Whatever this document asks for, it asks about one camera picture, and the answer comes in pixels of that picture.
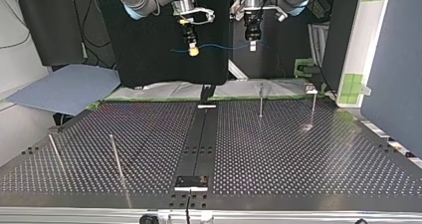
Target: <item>blue wire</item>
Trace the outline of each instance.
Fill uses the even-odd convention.
[[[198,47],[198,49],[202,49],[202,48],[206,48],[206,47],[215,47],[215,48],[220,48],[220,49],[224,49],[224,50],[239,50],[239,49],[242,49],[242,48],[249,47],[249,44],[243,45],[243,46],[240,46],[240,47],[225,47],[225,46],[221,46],[221,45],[218,45],[218,44],[210,43],[210,44],[201,45],[201,46]],[[171,51],[175,52],[175,53],[188,53],[189,52],[189,50],[171,50]]]

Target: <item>metal rod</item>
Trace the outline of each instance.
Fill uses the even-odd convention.
[[[317,104],[317,94],[314,94],[313,113],[316,110],[316,104]]]
[[[59,154],[59,150],[57,149],[57,147],[56,147],[56,143],[55,143],[55,141],[54,141],[54,138],[53,138],[53,136],[51,135],[51,134],[49,134],[49,139],[50,139],[50,143],[52,144],[52,146],[53,146],[53,150],[54,150],[54,152],[56,153],[56,155],[60,155]]]
[[[118,173],[120,174],[121,178],[124,178],[123,171],[120,165],[120,158],[118,157],[117,146],[115,145],[114,135],[109,135],[109,140],[111,142],[112,151],[114,152],[115,162],[117,163]]]
[[[264,109],[264,85],[261,84],[260,87],[260,117],[263,116],[263,109]]]

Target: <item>blue cloth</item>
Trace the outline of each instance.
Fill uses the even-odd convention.
[[[50,112],[77,115],[120,85],[118,72],[69,65],[7,98],[11,103]]]

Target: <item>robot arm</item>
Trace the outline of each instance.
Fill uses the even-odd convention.
[[[197,44],[197,34],[194,26],[211,23],[214,21],[214,11],[206,8],[195,7],[193,0],[121,0],[126,12],[135,20],[153,13],[159,15],[160,7],[172,3],[174,16],[178,18],[178,23],[182,26],[183,37],[189,45],[190,56],[197,56],[199,50]],[[205,13],[206,21],[195,21],[196,13]]]
[[[279,22],[288,18],[288,14],[297,16],[302,13],[310,0],[243,0],[243,17],[245,20],[245,39],[251,43],[251,51],[255,51],[256,43],[261,39],[261,22],[265,10],[276,10]]]

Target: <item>white wall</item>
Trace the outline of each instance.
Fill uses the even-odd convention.
[[[19,5],[14,0],[7,1],[22,17]],[[0,0],[0,20],[0,47],[25,39],[28,30],[3,0]],[[50,112],[13,106],[4,101],[18,89],[47,75],[31,39],[18,47],[0,49],[0,166],[43,138],[47,128],[54,124]]]
[[[341,96],[341,89],[346,74],[362,74],[362,84],[366,86],[376,47],[378,45],[379,34],[381,32],[388,1],[389,0],[372,2],[360,1],[347,55],[344,61],[338,97]],[[355,105],[341,104],[339,100],[337,100],[337,105],[341,108],[360,108],[362,106],[363,97],[364,95],[360,95],[358,103]]]

